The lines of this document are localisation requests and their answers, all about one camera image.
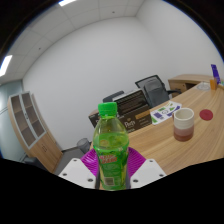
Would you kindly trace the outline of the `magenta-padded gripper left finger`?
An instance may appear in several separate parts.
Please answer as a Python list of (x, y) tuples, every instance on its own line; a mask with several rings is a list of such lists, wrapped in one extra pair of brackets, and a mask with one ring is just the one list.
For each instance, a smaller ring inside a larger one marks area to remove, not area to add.
[(58, 176), (84, 188), (98, 189), (100, 178), (96, 152), (91, 149), (84, 154), (78, 148), (65, 150), (58, 165)]

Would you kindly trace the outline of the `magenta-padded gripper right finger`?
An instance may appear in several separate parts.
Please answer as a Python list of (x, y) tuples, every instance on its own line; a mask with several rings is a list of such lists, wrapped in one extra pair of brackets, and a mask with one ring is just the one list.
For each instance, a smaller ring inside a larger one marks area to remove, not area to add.
[(154, 159), (146, 159), (137, 150), (128, 149), (126, 187), (140, 188), (165, 177), (166, 174)]

